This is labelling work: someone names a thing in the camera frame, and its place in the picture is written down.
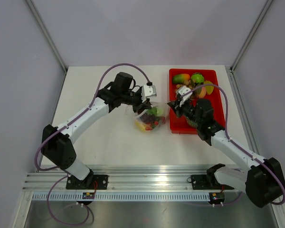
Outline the pink red grape bunch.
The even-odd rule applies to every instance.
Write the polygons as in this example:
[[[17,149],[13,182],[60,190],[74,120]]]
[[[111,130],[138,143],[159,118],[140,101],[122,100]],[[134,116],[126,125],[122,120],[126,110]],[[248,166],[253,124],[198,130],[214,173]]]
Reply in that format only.
[[[165,123],[166,123],[166,117],[164,117],[164,116],[158,117],[158,118],[154,121],[154,125],[155,125],[155,126],[164,125]]]

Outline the clear zip top bag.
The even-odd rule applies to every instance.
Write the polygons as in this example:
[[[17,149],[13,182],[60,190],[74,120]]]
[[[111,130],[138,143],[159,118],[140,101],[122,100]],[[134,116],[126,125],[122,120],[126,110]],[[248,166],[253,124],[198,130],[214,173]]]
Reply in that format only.
[[[129,105],[125,110],[125,114],[133,119],[135,128],[142,132],[151,132],[166,124],[169,108],[166,103],[151,102],[151,109],[145,109],[137,113]]]

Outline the yellow mango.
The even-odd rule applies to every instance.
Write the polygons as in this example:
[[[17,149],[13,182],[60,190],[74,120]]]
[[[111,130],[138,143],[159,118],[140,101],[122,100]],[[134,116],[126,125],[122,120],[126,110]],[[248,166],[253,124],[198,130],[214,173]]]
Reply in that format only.
[[[136,126],[138,127],[139,130],[146,132],[149,130],[149,125],[141,122],[135,122]]]

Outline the dark red grape bunch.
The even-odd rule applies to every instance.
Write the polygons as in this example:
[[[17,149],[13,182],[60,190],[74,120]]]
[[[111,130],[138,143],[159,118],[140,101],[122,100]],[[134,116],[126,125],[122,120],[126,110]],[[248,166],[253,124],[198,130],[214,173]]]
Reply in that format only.
[[[141,120],[144,123],[153,123],[156,120],[156,116],[154,114],[144,113],[141,116]]]

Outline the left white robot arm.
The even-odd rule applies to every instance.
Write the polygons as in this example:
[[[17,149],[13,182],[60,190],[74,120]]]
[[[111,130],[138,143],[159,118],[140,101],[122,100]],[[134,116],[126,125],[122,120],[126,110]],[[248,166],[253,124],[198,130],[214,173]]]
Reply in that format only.
[[[43,130],[41,153],[71,177],[83,189],[93,185],[94,172],[77,158],[73,144],[92,124],[122,104],[132,106],[135,112],[151,109],[150,97],[156,96],[152,82],[130,89],[134,78],[124,72],[116,75],[114,81],[97,90],[90,104],[75,116],[57,127],[48,125]]]

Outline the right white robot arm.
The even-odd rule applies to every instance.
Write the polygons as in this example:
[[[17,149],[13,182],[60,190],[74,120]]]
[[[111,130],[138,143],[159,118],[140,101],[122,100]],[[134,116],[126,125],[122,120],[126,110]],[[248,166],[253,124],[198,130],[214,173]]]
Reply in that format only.
[[[223,152],[240,167],[237,171],[220,163],[207,169],[206,183],[209,187],[227,185],[240,190],[259,208],[269,203],[285,203],[285,179],[279,161],[266,159],[231,139],[226,128],[214,119],[214,109],[209,100],[200,99],[196,105],[175,100],[168,102],[168,106],[177,117],[184,116],[193,121],[201,140]]]

